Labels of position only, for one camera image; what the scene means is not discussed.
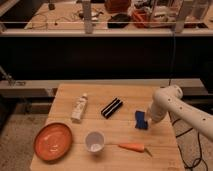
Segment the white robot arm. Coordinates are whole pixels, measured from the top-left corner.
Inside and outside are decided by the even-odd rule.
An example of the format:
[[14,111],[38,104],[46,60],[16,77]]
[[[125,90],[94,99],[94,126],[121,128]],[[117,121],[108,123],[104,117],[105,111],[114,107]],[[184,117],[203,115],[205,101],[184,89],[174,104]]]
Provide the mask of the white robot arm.
[[173,113],[213,142],[213,115],[188,105],[182,97],[183,91],[177,85],[157,89],[147,108],[146,118],[159,123],[168,112]]

